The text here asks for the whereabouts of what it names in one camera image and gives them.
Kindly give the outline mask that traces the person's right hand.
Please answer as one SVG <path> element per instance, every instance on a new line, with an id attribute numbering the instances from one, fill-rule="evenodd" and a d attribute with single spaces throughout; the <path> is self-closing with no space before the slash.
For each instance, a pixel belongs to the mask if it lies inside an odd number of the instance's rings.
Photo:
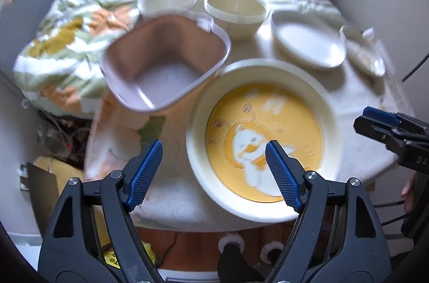
<path id="1" fill-rule="evenodd" d="M 401 199 L 404 201 L 404 211 L 412 212 L 415 203 L 414 186 L 417 173 L 414 173 L 411 178 L 405 183 L 401 191 Z"/>

